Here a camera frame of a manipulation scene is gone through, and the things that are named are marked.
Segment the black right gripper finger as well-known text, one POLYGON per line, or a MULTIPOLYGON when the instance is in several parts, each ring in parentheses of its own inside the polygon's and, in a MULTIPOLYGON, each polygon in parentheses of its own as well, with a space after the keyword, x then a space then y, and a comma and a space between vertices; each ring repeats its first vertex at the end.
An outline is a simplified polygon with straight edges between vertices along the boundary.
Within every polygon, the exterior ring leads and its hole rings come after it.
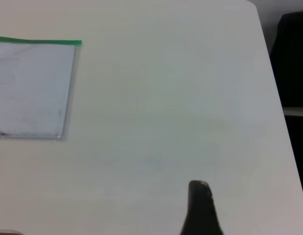
POLYGON ((187 214, 182 235, 222 235, 212 191, 205 181, 192 180, 188 186, 187 214))

